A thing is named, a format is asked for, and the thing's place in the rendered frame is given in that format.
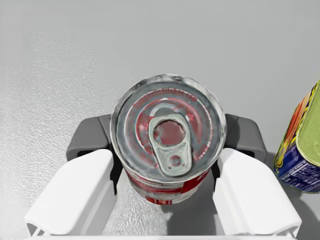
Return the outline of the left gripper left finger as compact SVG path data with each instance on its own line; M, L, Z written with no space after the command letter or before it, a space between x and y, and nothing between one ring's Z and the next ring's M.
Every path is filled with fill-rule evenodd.
M60 167L24 217L30 236L100 236L117 202L123 165L111 115L80 122Z

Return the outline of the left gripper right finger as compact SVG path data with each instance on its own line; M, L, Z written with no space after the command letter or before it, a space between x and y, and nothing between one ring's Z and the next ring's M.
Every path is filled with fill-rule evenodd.
M226 114L226 141L212 167L213 202L227 236L297 236L302 219L266 165L258 125Z

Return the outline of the red and white can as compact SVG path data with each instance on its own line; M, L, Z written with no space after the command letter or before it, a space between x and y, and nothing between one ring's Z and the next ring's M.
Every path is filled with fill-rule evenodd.
M115 154L133 188L156 205L193 195L222 152L227 121L200 82L158 74L128 88L110 119Z

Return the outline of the green and blue rectangular can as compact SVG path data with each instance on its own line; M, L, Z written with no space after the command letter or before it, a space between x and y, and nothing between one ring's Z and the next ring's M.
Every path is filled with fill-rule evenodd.
M320 193L320 80L295 108L273 169L287 185Z

